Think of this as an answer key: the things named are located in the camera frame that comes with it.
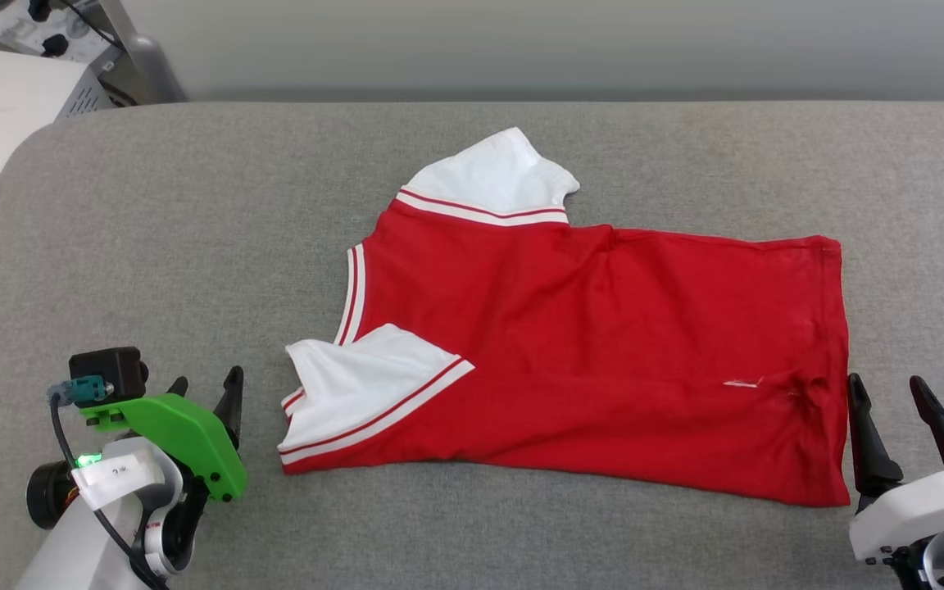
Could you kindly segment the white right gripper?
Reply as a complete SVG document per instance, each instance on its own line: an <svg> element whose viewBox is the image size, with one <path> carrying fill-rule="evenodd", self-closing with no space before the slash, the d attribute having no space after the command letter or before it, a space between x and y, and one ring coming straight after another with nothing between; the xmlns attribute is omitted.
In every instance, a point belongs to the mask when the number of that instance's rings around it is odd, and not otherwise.
<svg viewBox="0 0 944 590"><path fill-rule="evenodd" d="M913 374L908 384L944 466L944 406L921 376ZM879 560L883 547L898 549L930 538L925 563L944 565L944 471L901 486L901 466L887 453L858 374L847 376L846 393L855 491L862 502L874 502L851 520L855 559Z"/></svg>

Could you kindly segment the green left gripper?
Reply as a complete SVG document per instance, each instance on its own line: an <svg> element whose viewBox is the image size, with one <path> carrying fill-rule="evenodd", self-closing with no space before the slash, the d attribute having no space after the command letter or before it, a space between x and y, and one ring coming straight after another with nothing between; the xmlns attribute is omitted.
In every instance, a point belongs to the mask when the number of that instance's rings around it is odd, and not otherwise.
<svg viewBox="0 0 944 590"><path fill-rule="evenodd" d="M177 377L167 393L119 403L81 408L95 419L100 432L128 429L157 445L202 479L209 497L217 502L238 500L246 492L248 476L237 449L240 446L244 372L234 365L222 382L213 411L184 398L188 379Z"/></svg>

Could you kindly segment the white power strip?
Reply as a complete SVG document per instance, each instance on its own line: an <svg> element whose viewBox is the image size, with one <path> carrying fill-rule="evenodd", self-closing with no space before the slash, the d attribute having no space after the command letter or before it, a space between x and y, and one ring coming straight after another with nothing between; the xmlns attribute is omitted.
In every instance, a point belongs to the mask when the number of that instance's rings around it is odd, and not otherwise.
<svg viewBox="0 0 944 590"><path fill-rule="evenodd" d="M125 48L93 23L100 0L12 0L0 11L0 44L23 55L52 57L109 71Z"/></svg>

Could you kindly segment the red white sports shirt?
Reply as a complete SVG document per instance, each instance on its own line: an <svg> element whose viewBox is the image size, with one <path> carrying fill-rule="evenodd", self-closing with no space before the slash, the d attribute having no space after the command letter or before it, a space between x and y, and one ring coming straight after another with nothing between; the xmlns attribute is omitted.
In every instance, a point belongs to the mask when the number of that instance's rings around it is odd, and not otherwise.
<svg viewBox="0 0 944 590"><path fill-rule="evenodd" d="M578 189L517 128L401 186L346 253L334 339L286 348L284 473L453 461L849 505L840 243L572 225Z"/></svg>

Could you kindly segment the grey metal partition leg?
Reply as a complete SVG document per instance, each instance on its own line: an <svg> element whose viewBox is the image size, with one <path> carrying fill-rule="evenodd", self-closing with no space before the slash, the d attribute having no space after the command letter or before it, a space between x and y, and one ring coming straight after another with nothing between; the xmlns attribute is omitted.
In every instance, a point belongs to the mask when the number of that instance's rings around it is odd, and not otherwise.
<svg viewBox="0 0 944 590"><path fill-rule="evenodd" d="M100 0L121 45L134 63L155 103L186 103L188 98L161 45L141 30L126 8L126 0Z"/></svg>

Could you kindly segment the white partition panel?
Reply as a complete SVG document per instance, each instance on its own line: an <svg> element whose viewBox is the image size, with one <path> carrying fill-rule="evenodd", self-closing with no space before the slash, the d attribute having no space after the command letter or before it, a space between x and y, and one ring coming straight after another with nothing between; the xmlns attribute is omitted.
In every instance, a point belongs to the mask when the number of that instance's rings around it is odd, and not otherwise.
<svg viewBox="0 0 944 590"><path fill-rule="evenodd" d="M944 101L944 0L126 0L187 102Z"/></svg>

